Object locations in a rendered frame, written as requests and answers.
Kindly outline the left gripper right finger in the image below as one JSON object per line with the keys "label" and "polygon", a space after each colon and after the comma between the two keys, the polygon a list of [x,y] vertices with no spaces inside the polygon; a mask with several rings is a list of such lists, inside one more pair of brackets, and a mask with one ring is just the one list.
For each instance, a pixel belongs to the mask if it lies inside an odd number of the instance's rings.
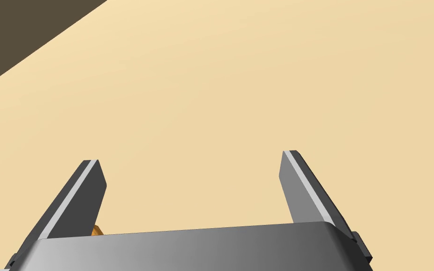
{"label": "left gripper right finger", "polygon": [[327,222],[354,239],[344,217],[298,151],[282,152],[279,180],[293,222]]}

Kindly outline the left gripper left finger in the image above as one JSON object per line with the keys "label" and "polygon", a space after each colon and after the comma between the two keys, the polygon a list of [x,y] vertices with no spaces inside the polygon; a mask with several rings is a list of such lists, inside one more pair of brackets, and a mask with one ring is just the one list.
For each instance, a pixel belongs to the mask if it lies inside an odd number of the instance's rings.
{"label": "left gripper left finger", "polygon": [[24,239],[19,257],[39,239],[89,236],[107,183],[98,160],[84,160]]}

